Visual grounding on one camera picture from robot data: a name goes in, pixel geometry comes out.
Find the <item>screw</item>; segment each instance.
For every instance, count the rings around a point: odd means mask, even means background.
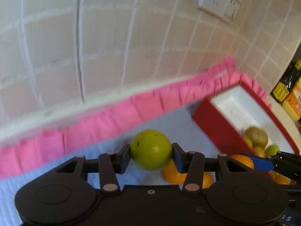
[[[193,191],[199,190],[200,186],[198,184],[196,184],[196,183],[189,183],[189,184],[185,185],[185,189],[187,191],[192,191],[193,192]]]
[[[155,191],[154,189],[149,189],[149,190],[147,191],[147,193],[148,193],[149,195],[153,195],[155,192],[156,192],[156,191]]]
[[[107,183],[102,188],[103,188],[103,190],[105,190],[107,192],[112,192],[112,191],[117,190],[118,186],[114,183]]]

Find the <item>bottle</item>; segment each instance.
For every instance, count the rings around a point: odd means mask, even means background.
[[[286,96],[292,90],[294,83],[298,79],[299,69],[301,68],[301,60],[298,59],[295,67],[291,73],[287,76],[282,76],[273,91],[271,92],[272,97],[278,102],[282,103]]]
[[[282,107],[293,121],[298,121],[301,118],[301,77],[282,102]]]

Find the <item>kiwi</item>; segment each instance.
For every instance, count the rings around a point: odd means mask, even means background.
[[[267,134],[258,127],[249,127],[245,131],[244,136],[247,136],[252,140],[253,146],[259,146],[262,149],[264,149],[268,144]]]

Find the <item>red box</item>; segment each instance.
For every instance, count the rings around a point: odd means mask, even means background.
[[[192,118],[224,154],[252,153],[242,134],[249,126],[262,128],[268,146],[299,154],[299,149],[280,121],[264,102],[244,83],[207,96]]]

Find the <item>green apple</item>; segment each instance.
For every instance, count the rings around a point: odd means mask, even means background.
[[[248,136],[243,135],[243,139],[245,140],[246,144],[250,147],[250,149],[253,148],[253,141]]]
[[[280,151],[279,147],[277,145],[271,145],[269,147],[267,147],[265,150],[264,150],[264,154],[265,156],[272,156],[272,155],[276,155],[277,151]]]
[[[130,153],[138,166],[147,171],[155,171],[165,168],[170,163],[173,148],[163,133],[147,129],[132,139]]]

